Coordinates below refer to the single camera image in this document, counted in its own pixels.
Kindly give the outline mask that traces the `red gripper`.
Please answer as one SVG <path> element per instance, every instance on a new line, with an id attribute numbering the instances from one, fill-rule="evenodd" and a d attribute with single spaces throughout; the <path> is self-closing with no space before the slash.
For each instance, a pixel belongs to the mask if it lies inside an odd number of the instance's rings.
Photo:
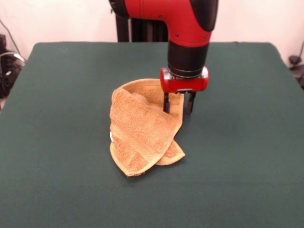
<path id="1" fill-rule="evenodd" d="M 198 77 L 180 78 L 171 74 L 168 68 L 161 68 L 160 82 L 164 92 L 163 111 L 170 112 L 169 93 L 191 92 L 186 105 L 186 113 L 191 114 L 196 92 L 204 91 L 208 86 L 209 70 L 205 66 Z"/>

